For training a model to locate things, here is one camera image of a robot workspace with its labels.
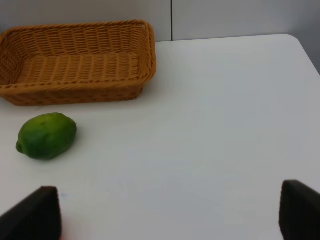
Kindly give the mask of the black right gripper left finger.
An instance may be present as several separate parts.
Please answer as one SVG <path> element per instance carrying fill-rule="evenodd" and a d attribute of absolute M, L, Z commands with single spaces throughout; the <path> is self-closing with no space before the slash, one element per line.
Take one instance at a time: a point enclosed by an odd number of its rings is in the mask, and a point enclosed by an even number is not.
<path fill-rule="evenodd" d="M 58 189 L 42 186 L 0 216 L 2 240 L 60 240 L 62 215 Z"/>

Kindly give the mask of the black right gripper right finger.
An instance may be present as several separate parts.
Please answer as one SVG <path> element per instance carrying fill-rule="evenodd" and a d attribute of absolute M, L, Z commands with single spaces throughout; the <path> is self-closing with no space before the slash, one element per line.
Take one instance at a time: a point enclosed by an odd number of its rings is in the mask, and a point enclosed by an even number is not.
<path fill-rule="evenodd" d="M 279 227 L 285 240 L 320 238 L 320 194 L 298 180 L 282 183 Z"/>

